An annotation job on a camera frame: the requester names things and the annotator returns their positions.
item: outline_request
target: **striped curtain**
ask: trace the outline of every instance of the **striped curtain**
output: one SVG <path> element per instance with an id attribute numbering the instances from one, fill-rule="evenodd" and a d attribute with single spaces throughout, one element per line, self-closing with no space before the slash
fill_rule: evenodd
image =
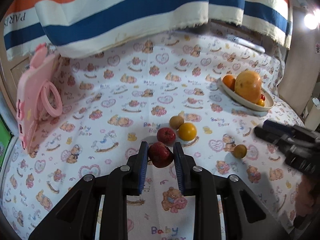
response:
<path id="1" fill-rule="evenodd" d="M 4 19 L 9 60 L 43 42 L 87 57 L 142 36 L 208 22 L 244 25 L 289 48 L 288 0 L 15 0 Z"/>

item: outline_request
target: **small red fruit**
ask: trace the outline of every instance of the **small red fruit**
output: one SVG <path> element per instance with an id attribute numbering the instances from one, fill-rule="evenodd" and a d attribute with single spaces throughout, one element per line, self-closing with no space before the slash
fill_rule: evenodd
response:
<path id="1" fill-rule="evenodd" d="M 148 157 L 157 168 L 164 168 L 173 161 L 173 153 L 162 142 L 156 142 L 149 147 Z"/>
<path id="2" fill-rule="evenodd" d="M 164 127 L 158 130 L 157 139 L 164 144 L 172 144 L 176 139 L 176 134 L 169 127 Z"/>

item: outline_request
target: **pink phone case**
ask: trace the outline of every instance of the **pink phone case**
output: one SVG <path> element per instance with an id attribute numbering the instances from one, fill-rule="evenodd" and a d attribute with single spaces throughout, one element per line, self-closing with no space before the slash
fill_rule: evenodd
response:
<path id="1" fill-rule="evenodd" d="M 51 116 L 57 117 L 62 114 L 62 101 L 57 88 L 52 84 L 53 73 L 59 66 L 59 53 L 47 56 L 45 44 L 40 44 L 30 60 L 30 69 L 22 74 L 17 92 L 17 121 L 19 139 L 22 147 L 28 153 L 33 134 L 44 110 Z M 52 91 L 56 108 L 53 108 L 48 100 Z"/>

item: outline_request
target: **patterned tablecloth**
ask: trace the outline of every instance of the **patterned tablecloth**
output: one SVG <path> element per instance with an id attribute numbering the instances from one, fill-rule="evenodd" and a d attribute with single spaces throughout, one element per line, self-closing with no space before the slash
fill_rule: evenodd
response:
<path id="1" fill-rule="evenodd" d="M 290 231 L 300 175 L 283 165 L 277 149 L 255 139 L 252 129 L 268 118 L 303 124 L 276 96 L 269 112 L 239 105 L 219 80 L 250 69 L 276 94 L 284 65 L 223 39 L 226 33 L 233 31 L 212 24 L 207 35 L 161 33 L 89 58 L 62 59 L 55 83 L 63 114 L 46 115 L 31 153 L 16 145 L 5 171 L 1 208 L 19 236 L 28 239 L 82 176 L 103 176 L 125 164 L 173 115 L 197 127 L 196 140 L 182 142 L 197 165 L 224 177 L 237 174 Z M 242 160 L 230 153 L 237 144 L 248 149 Z M 163 169 L 148 165 L 142 195 L 127 202 L 129 239 L 192 239 L 195 202 L 181 196 L 173 163 Z"/>

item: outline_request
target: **plate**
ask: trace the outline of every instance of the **plate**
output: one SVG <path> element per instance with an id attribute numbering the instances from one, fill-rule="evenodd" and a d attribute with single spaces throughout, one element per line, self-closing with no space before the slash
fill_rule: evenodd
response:
<path id="1" fill-rule="evenodd" d="M 220 81 L 221 81 L 221 85 L 223 87 L 223 89 L 225 90 L 225 92 L 231 97 L 233 98 L 235 101 L 237 101 L 238 103 L 240 103 L 241 105 L 247 107 L 247 108 L 250 108 L 252 110 L 255 110 L 255 111 L 260 111 L 260 112 L 263 112 L 263 111 L 268 111 L 269 109 L 271 109 L 275 103 L 272 99 L 272 96 L 267 92 L 265 91 L 263 88 L 261 88 L 261 94 L 263 94 L 266 98 L 266 100 L 264 101 L 264 106 L 259 106 L 257 104 L 254 104 L 246 99 L 244 99 L 243 97 L 239 96 L 238 94 L 236 94 L 235 92 L 233 92 L 230 88 L 228 88 L 223 82 L 223 78 L 225 76 L 228 76 L 228 75 L 224 75 L 220 78 Z"/>

